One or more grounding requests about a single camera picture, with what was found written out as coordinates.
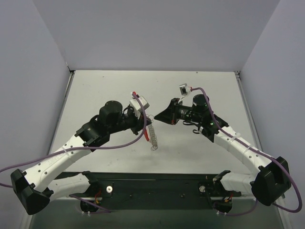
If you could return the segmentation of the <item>metal key holder red handle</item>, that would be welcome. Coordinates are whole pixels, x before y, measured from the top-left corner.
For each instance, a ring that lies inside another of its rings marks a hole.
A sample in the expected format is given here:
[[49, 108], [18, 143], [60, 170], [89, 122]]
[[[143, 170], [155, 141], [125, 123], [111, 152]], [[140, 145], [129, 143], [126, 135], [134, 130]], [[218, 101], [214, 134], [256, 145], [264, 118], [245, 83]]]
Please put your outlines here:
[[147, 125], [146, 125], [146, 132], [145, 132], [145, 138], [146, 141], [151, 143], [151, 150], [155, 151], [158, 149], [158, 140], [155, 133], [155, 129], [153, 127], [153, 119], [154, 117], [152, 115], [146, 115], [147, 119]]

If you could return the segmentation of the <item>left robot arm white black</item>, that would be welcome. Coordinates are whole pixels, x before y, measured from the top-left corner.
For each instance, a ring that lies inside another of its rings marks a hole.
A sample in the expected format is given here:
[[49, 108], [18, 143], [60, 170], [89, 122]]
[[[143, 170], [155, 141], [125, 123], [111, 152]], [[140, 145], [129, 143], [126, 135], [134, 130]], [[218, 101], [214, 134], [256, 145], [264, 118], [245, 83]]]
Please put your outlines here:
[[118, 101], [108, 101], [58, 151], [26, 170], [12, 172], [13, 191], [27, 214], [34, 215], [51, 201], [71, 194], [95, 195], [99, 183], [90, 172], [61, 179], [58, 176], [109, 142], [111, 134], [130, 129], [137, 135], [151, 123], [145, 114], [148, 107], [149, 103], [142, 96], [131, 99], [126, 108]]

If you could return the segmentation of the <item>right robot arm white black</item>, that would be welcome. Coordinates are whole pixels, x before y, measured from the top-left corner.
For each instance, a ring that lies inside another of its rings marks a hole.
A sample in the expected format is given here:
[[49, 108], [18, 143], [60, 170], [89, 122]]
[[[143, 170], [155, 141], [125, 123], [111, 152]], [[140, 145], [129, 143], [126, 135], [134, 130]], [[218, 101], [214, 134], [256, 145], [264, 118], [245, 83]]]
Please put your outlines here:
[[251, 172], [250, 175], [225, 172], [216, 181], [220, 182], [226, 191], [254, 195], [263, 205], [272, 205], [292, 185], [288, 178], [288, 162], [281, 156], [273, 158], [258, 151], [226, 121], [213, 114], [208, 105], [209, 98], [203, 94], [193, 97], [192, 106], [184, 106], [179, 98], [174, 98], [155, 119], [169, 125], [183, 120], [188, 125], [196, 126], [198, 133], [227, 150]]

